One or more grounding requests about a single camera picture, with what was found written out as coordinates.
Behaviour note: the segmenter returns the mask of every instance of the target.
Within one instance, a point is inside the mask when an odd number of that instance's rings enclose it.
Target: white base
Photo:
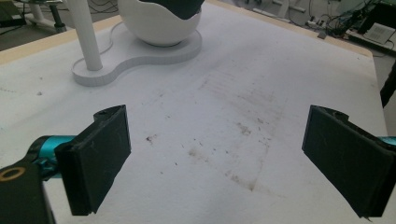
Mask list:
[[[25,19],[28,20],[29,22],[33,23],[33,24],[40,24],[40,25],[43,25],[43,26],[48,26],[48,27],[51,27],[51,28],[55,28],[55,26],[54,26],[55,22],[54,21],[50,21],[50,20],[47,20],[47,19],[38,20],[38,19],[36,19],[34,17],[33,14],[26,14],[25,15]],[[72,30],[72,28],[70,28],[68,26],[65,26],[64,28],[66,30]]]
[[[138,65],[186,62],[198,55],[202,46],[202,37],[197,31],[179,44],[167,48],[143,42],[129,32],[123,23],[110,33],[114,44],[110,43],[111,49],[101,54],[101,70],[88,70],[84,59],[73,65],[72,72],[78,84],[89,87],[104,86],[125,70]]]

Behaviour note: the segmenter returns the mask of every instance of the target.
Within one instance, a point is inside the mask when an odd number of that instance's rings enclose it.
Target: table surface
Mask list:
[[[98,214],[72,217],[62,180],[45,184],[58,223],[369,223],[301,147],[310,105],[387,135],[370,53],[209,2],[195,59],[139,66],[100,88],[72,78],[73,32],[2,52],[1,166],[41,135],[77,134],[93,113],[127,105],[132,154]],[[119,20],[96,24],[99,45]],[[373,221],[395,219],[392,195]]]

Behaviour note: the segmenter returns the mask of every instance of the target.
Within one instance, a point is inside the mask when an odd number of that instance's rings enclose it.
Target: white bowl-shaped object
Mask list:
[[[176,45],[189,37],[201,18],[201,10],[182,20],[166,7],[138,0],[119,0],[119,10],[130,32],[151,45],[162,47]]]

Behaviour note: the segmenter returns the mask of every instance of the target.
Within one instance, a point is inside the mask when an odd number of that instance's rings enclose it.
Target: metal leg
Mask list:
[[[65,32],[66,31],[66,26],[64,25],[64,23],[62,23],[61,17],[59,16],[59,12],[58,9],[56,8],[56,5],[49,5],[49,9],[52,13],[53,19],[55,20],[55,29],[56,32],[59,34],[61,32]]]
[[[41,24],[49,27],[55,26],[57,33],[61,33],[66,31],[67,29],[70,29],[69,27],[66,27],[62,23],[61,17],[59,16],[58,9],[56,9],[56,6],[49,6],[53,15],[53,19],[55,20],[55,25],[53,24],[53,21],[49,21],[44,18],[39,4],[29,4],[29,8],[32,10],[32,14],[25,15],[25,19],[31,22],[32,24]]]

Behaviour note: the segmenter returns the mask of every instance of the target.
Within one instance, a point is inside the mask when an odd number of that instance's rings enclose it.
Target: black cable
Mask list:
[[[379,0],[369,0],[368,2],[364,1],[364,6],[361,9],[349,10],[335,17],[328,13],[326,34],[333,37],[343,36],[347,29],[352,27],[358,21],[362,21],[366,15],[370,13],[370,7],[377,2],[379,2]],[[359,7],[361,4],[363,3],[359,3],[353,8]]]
[[[318,27],[312,27],[312,26],[310,26],[309,23],[306,23],[306,24],[304,24],[304,25],[298,24],[297,22],[295,22],[295,21],[291,18],[290,10],[288,10],[288,14],[289,14],[289,20],[291,21],[291,23],[293,23],[294,25],[296,25],[296,26],[298,26],[298,27],[308,28],[308,29],[310,29],[310,30],[312,30],[312,31],[314,31],[314,32],[317,31],[317,30],[319,29]]]
[[[90,9],[92,9],[92,10],[94,11],[94,12],[91,12],[91,14],[114,13],[114,12],[119,11],[119,9],[117,8],[117,6],[112,6],[112,7],[106,8],[106,9],[104,9],[104,10],[98,10],[98,9],[92,7],[92,6],[89,6],[89,7],[90,7]]]
[[[388,40],[387,42],[390,42],[392,44],[392,47],[390,49],[388,49],[383,55],[374,55],[373,54],[373,57],[383,58],[383,57],[389,55],[393,51],[393,48],[395,47],[395,43],[393,43],[393,41],[391,41],[391,40]]]
[[[15,27],[15,28],[13,28],[13,29],[11,29],[11,30],[7,30],[7,31],[4,31],[3,33],[0,33],[0,35],[6,35],[6,34],[8,34],[8,33],[11,33],[11,32],[13,32],[13,31],[16,31],[16,30],[18,30],[18,29],[21,29],[23,26],[17,26],[17,27]]]
[[[26,14],[26,12],[25,12],[25,3],[23,3],[22,16],[23,16],[24,20],[25,20],[25,14]]]
[[[103,3],[103,4],[96,3],[96,2],[93,1],[93,0],[91,0],[91,2],[92,2],[94,5],[99,6],[99,7],[105,6],[105,5],[107,5],[107,4],[111,4],[112,6],[114,6],[114,4],[113,4],[112,1],[107,1],[107,2],[105,2],[105,3]]]

